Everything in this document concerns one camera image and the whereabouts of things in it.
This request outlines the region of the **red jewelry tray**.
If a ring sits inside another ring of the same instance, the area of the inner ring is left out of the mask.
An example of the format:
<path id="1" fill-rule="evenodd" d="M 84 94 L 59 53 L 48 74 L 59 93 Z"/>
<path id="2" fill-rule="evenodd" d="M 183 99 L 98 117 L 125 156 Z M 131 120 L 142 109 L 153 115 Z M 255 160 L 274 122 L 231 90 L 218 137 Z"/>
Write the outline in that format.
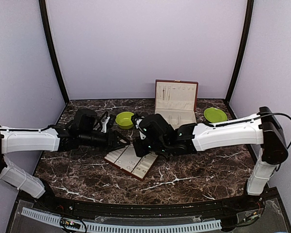
<path id="1" fill-rule="evenodd" d="M 104 160 L 124 173 L 143 181 L 158 156 L 155 153 L 137 157 L 132 145 L 109 152 Z"/>

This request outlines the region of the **red jewelry box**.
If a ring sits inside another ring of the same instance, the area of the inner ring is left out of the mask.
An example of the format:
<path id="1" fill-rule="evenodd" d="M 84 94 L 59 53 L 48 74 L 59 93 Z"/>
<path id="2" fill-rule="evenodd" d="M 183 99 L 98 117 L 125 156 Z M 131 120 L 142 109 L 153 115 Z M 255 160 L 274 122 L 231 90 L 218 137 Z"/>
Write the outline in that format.
<path id="1" fill-rule="evenodd" d="M 196 123 L 197 93 L 197 82 L 156 80 L 155 113 L 174 129 Z"/>

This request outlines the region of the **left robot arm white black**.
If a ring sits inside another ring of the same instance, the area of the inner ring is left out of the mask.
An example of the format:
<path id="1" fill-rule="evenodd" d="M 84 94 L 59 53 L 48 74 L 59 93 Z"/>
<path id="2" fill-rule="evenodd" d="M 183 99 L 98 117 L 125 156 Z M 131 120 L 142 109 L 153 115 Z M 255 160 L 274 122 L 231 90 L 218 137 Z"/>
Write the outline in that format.
<path id="1" fill-rule="evenodd" d="M 19 151 L 65 152 L 81 146 L 107 152 L 130 144 L 120 132 L 112 130 L 114 115 L 98 116 L 94 110 L 79 109 L 63 127 L 49 125 L 43 129 L 9 128 L 0 125 L 0 180 L 24 191 L 49 212 L 59 207 L 58 200 L 46 181 L 34 177 L 11 162 L 6 154 Z"/>

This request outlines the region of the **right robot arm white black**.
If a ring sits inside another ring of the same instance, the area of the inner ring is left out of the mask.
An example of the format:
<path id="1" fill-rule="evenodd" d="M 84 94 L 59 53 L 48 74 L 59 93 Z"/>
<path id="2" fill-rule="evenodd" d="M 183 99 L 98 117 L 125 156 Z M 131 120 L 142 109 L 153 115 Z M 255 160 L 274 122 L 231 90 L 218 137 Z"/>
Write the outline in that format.
<path id="1" fill-rule="evenodd" d="M 131 121 L 140 136 L 133 141 L 138 157 L 156 154 L 186 155 L 212 148 L 254 144 L 261 149 L 246 193 L 238 199 L 238 207 L 249 210 L 257 202 L 266 183 L 276 168 L 288 158 L 291 144 L 286 142 L 283 129 L 276 119 L 282 113 L 273 113 L 268 107 L 247 117 L 219 123 L 189 123 L 174 129 L 162 115 L 139 116 Z"/>

